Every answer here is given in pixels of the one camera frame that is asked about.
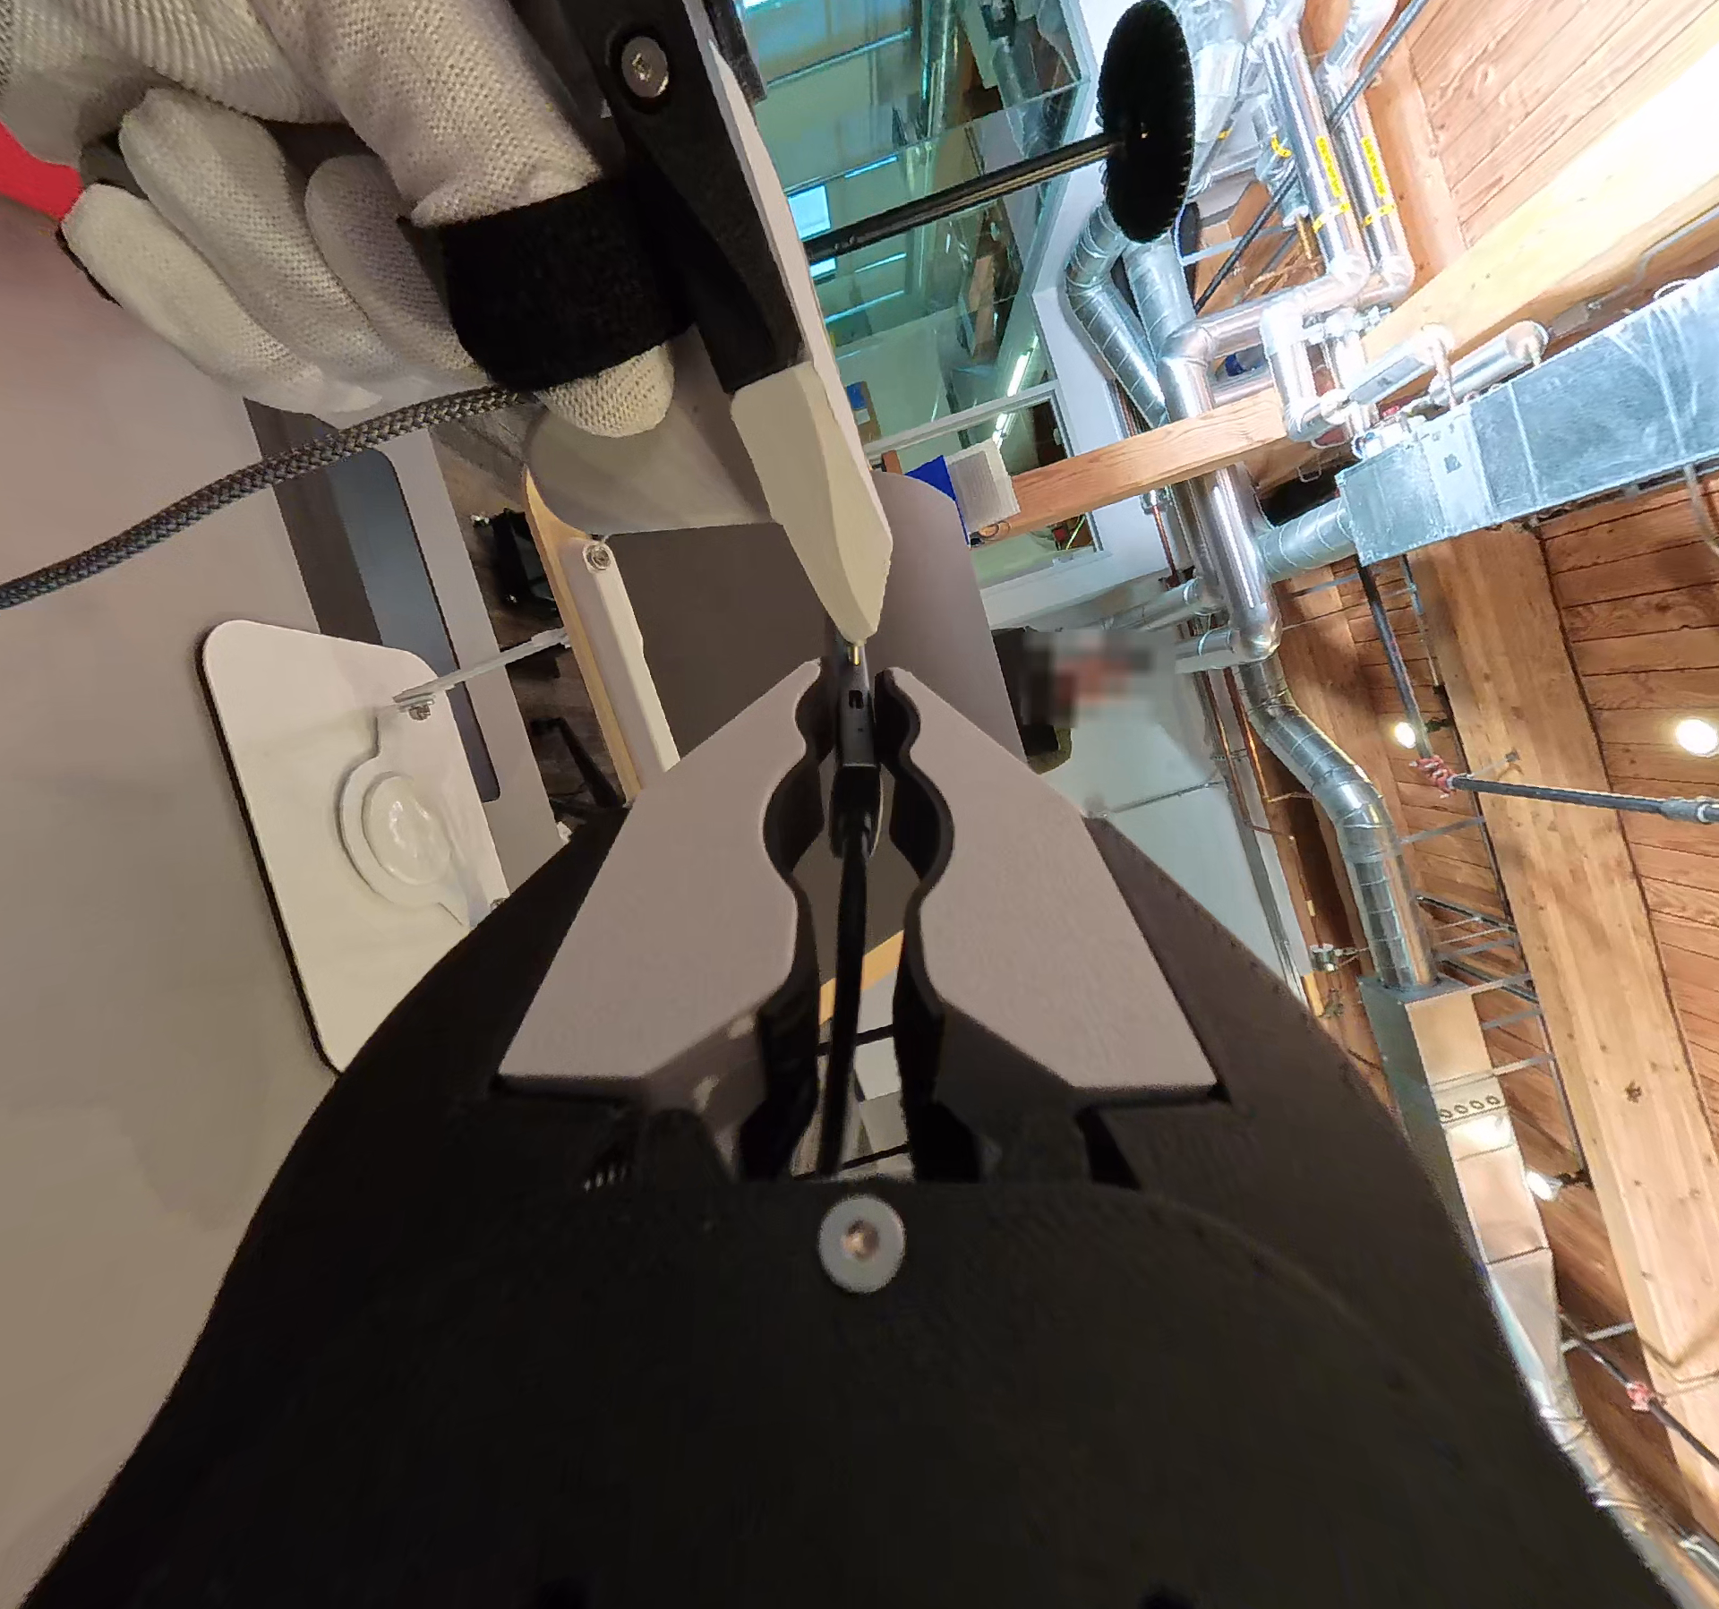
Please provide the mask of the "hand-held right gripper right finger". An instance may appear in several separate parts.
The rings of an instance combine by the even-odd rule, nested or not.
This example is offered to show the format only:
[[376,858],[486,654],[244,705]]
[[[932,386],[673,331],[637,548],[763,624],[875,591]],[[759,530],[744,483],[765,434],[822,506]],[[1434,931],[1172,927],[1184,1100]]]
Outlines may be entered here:
[[875,683],[913,888],[891,1035],[917,1181],[1090,1171],[1107,1110],[1220,1079],[1078,807],[917,675]]

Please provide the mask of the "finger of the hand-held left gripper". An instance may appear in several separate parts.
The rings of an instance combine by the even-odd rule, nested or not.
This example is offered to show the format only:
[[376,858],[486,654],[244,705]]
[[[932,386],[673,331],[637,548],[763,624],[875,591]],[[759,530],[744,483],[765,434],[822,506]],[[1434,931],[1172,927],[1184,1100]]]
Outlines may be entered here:
[[850,414],[783,182],[720,48],[706,42],[702,54],[799,333],[791,365],[732,396],[732,420],[769,516],[783,526],[828,620],[844,640],[871,640],[891,571],[891,526]]

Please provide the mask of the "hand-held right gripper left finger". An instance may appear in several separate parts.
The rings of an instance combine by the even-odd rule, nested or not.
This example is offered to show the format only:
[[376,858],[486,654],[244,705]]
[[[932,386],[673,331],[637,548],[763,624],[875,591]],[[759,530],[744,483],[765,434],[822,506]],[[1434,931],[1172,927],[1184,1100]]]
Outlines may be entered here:
[[633,803],[504,1061],[504,1085],[698,1116],[744,1179],[818,1102],[820,976],[797,880],[824,833],[828,681],[781,679]]

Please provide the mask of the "red plastic bin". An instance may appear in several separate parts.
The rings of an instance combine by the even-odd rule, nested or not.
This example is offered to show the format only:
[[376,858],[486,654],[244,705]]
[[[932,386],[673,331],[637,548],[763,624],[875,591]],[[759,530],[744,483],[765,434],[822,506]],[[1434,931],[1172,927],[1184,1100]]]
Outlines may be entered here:
[[0,131],[0,154],[2,199],[51,223],[63,221],[81,199],[85,184],[75,168],[37,160],[6,127]]

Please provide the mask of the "person's left hand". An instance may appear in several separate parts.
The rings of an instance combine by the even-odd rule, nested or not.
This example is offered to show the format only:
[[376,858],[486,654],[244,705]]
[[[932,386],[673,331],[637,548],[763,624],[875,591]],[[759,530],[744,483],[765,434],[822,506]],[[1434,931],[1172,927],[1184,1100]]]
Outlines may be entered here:
[[671,351],[586,359],[502,278],[496,343],[452,321],[405,229],[500,223],[549,300],[633,278],[604,178],[521,0],[4,0],[4,129],[37,160],[110,140],[61,235],[120,310],[234,396],[332,426],[513,384],[537,343],[553,418],[629,439],[667,418]]

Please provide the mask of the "silver ventilation duct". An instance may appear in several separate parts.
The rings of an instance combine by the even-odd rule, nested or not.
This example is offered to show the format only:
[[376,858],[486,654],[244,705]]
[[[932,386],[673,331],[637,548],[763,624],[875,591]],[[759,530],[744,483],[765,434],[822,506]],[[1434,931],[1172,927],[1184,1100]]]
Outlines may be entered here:
[[1288,581],[1377,565],[1717,459],[1717,274],[1434,418],[1367,439],[1336,500],[1257,532]]
[[1528,1189],[1473,990],[1436,980],[1398,835],[1377,788],[1294,703],[1277,658],[1237,668],[1257,738],[1334,831],[1377,976],[1361,998],[1408,1146],[1487,1291],[1518,1386],[1546,1437],[1678,1606],[1715,1606],[1715,1572],[1609,1458],[1564,1366],[1550,1240]]
[[1218,408],[1214,347],[1194,316],[1180,262],[1184,217],[1162,237],[1135,243],[1100,203],[1064,270],[1076,329],[1151,430]]

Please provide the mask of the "metal stand bracket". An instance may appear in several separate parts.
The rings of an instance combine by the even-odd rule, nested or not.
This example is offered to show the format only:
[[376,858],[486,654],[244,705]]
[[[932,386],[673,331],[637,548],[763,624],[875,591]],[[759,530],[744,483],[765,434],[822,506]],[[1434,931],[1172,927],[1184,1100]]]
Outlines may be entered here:
[[415,687],[397,693],[391,699],[391,707],[393,711],[403,713],[409,719],[423,721],[429,717],[429,711],[433,709],[435,701],[441,699],[441,695],[456,691],[476,677],[506,672],[523,660],[533,660],[539,654],[553,654],[568,646],[570,638],[565,628],[541,632],[527,642],[517,644],[509,650],[502,650],[488,660],[480,660],[460,670],[454,670],[452,674],[435,675],[429,681],[421,681]]

